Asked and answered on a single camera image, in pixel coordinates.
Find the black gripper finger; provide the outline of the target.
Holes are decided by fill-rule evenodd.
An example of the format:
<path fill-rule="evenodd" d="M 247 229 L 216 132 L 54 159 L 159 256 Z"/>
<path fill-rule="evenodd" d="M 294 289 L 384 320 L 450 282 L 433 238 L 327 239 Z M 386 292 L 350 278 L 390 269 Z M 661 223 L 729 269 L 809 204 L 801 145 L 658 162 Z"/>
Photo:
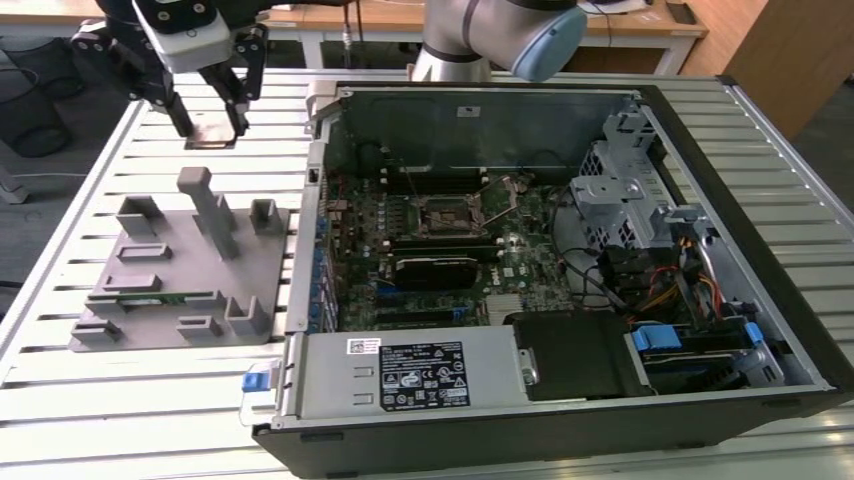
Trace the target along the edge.
<path fill-rule="evenodd" d="M 260 98 L 264 68 L 267 65 L 268 28 L 258 23 L 236 34 L 235 55 L 246 63 L 246 75 L 239 77 L 230 62 L 224 61 L 199 70 L 206 83 L 224 102 L 227 118 L 239 138 L 248 129 L 246 112 L 250 102 Z"/>
<path fill-rule="evenodd" d="M 126 22 L 83 22 L 71 46 L 112 87 L 131 100 L 146 100 L 164 113 L 180 137 L 194 133 L 174 77 L 143 28 Z"/>

